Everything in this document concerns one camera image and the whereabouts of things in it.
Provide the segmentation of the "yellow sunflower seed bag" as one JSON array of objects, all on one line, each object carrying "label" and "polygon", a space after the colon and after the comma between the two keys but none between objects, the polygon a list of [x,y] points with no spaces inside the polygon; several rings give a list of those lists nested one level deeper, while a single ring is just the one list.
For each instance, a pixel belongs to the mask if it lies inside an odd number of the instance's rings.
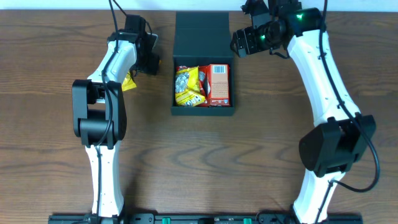
[{"label": "yellow sunflower seed bag", "polygon": [[175,101],[177,106],[194,107],[205,102],[200,91],[198,67],[185,68],[175,74]]}]

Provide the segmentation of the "dark green box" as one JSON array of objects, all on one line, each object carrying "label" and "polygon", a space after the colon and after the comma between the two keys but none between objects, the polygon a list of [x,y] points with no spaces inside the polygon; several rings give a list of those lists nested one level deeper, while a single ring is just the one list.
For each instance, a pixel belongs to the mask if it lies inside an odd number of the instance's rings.
[{"label": "dark green box", "polygon": [[235,111],[234,53],[230,49],[229,14],[227,12],[177,12],[172,74],[179,66],[229,65],[230,107],[182,107],[172,93],[173,116],[232,116]]}]

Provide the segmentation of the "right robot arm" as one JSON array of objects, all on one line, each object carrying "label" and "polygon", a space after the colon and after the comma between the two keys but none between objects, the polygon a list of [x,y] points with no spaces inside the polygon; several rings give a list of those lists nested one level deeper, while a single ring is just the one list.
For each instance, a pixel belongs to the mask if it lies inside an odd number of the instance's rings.
[{"label": "right robot arm", "polygon": [[326,10],[304,9],[300,1],[253,1],[242,6],[252,20],[230,43],[239,57],[268,51],[292,59],[312,107],[314,128],[299,142],[305,167],[300,193],[285,223],[353,223],[360,217],[328,216],[327,208],[343,177],[371,141],[376,122],[362,115],[350,97],[333,59],[326,31]]}]

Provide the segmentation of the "red snack bag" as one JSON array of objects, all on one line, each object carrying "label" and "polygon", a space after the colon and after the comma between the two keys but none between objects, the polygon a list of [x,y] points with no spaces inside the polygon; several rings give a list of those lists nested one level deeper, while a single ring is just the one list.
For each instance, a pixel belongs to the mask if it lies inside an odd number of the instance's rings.
[{"label": "red snack bag", "polygon": [[[186,66],[181,66],[178,67],[178,71],[179,70],[183,70],[185,68],[191,68],[191,67],[186,67]],[[205,86],[205,82],[206,82],[206,66],[198,66],[198,70],[199,70],[199,81],[200,81],[200,91],[202,93],[202,95],[205,96],[205,102],[194,106],[194,107],[207,107],[208,106],[208,97],[207,97],[207,93],[206,93],[206,86]]]}]

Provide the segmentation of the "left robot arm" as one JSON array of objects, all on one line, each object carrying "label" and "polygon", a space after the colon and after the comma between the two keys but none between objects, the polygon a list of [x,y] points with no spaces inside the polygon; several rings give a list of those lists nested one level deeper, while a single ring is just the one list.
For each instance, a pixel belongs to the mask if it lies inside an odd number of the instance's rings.
[{"label": "left robot arm", "polygon": [[119,148],[127,130],[122,84],[133,71],[155,75],[158,36],[141,16],[128,14],[122,29],[107,39],[98,68],[72,85],[73,130],[90,159],[93,206],[88,223],[119,223],[124,199],[119,181]]}]

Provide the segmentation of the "orange red snack box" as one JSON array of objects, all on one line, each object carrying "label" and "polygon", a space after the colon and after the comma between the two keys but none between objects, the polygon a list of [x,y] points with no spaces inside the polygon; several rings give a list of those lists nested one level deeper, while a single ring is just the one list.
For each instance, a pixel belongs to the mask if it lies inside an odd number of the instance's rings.
[{"label": "orange red snack box", "polygon": [[229,65],[210,64],[207,73],[210,106],[230,107]]}]

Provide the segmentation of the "yellow Julie's sandwich packet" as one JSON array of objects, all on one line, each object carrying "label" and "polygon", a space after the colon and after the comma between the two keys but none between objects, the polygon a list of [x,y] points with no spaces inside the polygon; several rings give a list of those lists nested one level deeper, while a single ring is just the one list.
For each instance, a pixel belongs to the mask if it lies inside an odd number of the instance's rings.
[{"label": "yellow Julie's sandwich packet", "polygon": [[131,75],[131,72],[128,72],[123,83],[122,83],[122,91],[128,91],[136,88],[137,85]]}]

